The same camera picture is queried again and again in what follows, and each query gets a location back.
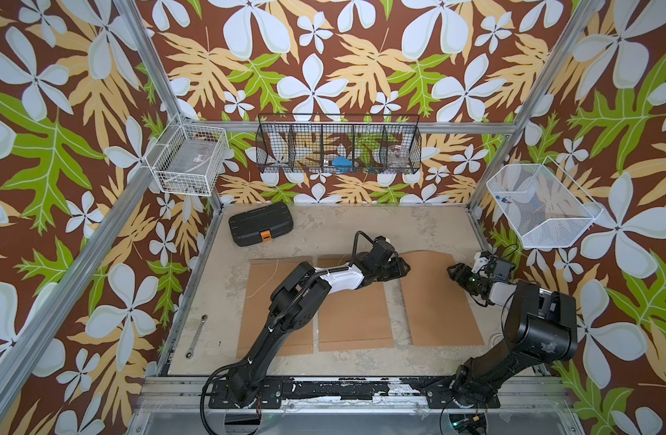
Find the brown file bag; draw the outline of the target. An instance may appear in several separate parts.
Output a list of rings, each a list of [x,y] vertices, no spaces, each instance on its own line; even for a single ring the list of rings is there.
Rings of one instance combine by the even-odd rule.
[[[393,348],[383,283],[328,295],[318,310],[320,352]]]
[[[256,259],[249,266],[249,278],[240,325],[237,358],[244,357],[266,324],[271,305],[270,297],[280,283],[302,262],[311,257]],[[278,356],[312,355],[314,350],[313,324],[294,332],[278,351]]]
[[[400,279],[412,344],[423,347],[482,346],[483,336],[467,293],[447,268],[450,254],[417,250],[404,253],[410,271]]]

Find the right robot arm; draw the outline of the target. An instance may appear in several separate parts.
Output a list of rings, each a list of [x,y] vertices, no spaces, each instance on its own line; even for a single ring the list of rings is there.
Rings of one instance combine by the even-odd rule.
[[[497,393],[510,377],[532,366],[567,362],[577,352],[576,299],[533,281],[512,283],[514,269],[501,259],[477,268],[464,263],[447,268],[452,281],[488,305],[497,285],[512,290],[502,306],[507,315],[501,321],[501,341],[484,355],[468,359],[452,377],[450,390],[457,407],[498,408]]]

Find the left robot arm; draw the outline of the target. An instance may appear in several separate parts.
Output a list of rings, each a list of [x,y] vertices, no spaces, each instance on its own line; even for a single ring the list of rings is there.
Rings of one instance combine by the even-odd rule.
[[[273,359],[289,336],[306,326],[330,294],[352,291],[406,277],[409,264],[383,236],[370,239],[371,250],[359,253],[358,241],[353,244],[351,259],[335,268],[315,268],[302,262],[275,289],[270,297],[269,315],[251,349],[229,367],[225,380],[228,397],[243,408],[250,405],[266,377]]]

